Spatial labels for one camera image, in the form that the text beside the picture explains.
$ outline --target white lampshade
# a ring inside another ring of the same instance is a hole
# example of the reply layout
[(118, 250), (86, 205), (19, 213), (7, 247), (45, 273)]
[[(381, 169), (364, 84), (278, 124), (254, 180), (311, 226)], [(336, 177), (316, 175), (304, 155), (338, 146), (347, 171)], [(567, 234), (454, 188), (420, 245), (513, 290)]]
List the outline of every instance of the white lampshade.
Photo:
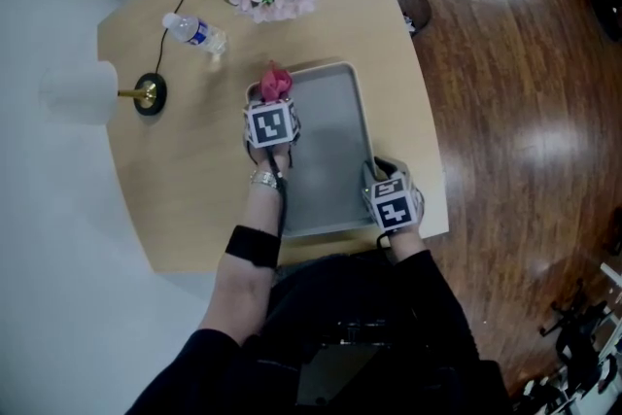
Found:
[(117, 70), (108, 61), (49, 71), (39, 100), (49, 121), (106, 124), (117, 109)]

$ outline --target silver bracelet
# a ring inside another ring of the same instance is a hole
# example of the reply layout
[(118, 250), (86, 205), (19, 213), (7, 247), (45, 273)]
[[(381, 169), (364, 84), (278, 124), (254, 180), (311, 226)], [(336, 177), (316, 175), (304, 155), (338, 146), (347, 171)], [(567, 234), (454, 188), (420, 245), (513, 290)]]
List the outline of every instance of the silver bracelet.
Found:
[(279, 189), (276, 183), (276, 177), (269, 171), (255, 170), (253, 175), (251, 175), (251, 184), (263, 184), (265, 186), (272, 187), (275, 190)]

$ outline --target lamp base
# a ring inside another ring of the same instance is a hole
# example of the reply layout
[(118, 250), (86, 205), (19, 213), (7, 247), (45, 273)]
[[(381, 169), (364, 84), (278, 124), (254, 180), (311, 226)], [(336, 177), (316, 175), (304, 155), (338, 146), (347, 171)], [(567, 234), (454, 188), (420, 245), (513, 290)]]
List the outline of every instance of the lamp base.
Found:
[(136, 90), (144, 89), (142, 98), (134, 99), (134, 107), (138, 114), (153, 116), (158, 114), (166, 103), (166, 81), (158, 73), (146, 73), (136, 83)]

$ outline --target person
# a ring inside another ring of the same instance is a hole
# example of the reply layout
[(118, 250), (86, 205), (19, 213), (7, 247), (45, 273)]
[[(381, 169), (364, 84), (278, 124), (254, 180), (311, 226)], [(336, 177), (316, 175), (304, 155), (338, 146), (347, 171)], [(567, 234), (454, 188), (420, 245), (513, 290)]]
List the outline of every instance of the person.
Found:
[[(266, 151), (250, 153), (258, 172), (269, 177), (274, 169)], [(287, 179), (289, 145), (275, 147), (273, 157)], [(205, 317), (129, 415), (263, 405), (288, 411), (510, 412), (499, 367), (480, 361), (462, 307), (418, 225), (390, 235), (389, 258), (379, 250), (327, 257), (273, 285), (281, 203), (274, 185), (251, 183)], [(373, 345), (376, 352), (332, 398), (298, 402), (301, 372), (335, 344)]]

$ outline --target black clothing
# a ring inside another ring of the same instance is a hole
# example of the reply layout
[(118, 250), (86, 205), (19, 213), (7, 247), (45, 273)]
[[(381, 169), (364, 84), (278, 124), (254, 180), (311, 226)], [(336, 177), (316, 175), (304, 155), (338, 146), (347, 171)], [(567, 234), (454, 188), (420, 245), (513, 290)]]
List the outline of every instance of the black clothing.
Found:
[[(349, 324), (361, 327), (353, 331)], [(239, 347), (222, 332), (198, 330), (127, 413), (222, 413), (263, 405), (303, 411), (294, 408), (301, 365), (345, 329), (355, 342), (357, 335), (364, 339), (365, 324), (381, 324), (373, 333), (390, 346), (328, 408), (510, 412), (498, 366), (479, 360), (462, 307), (425, 251), (395, 266), (371, 252), (304, 267), (273, 288), (260, 336)]]

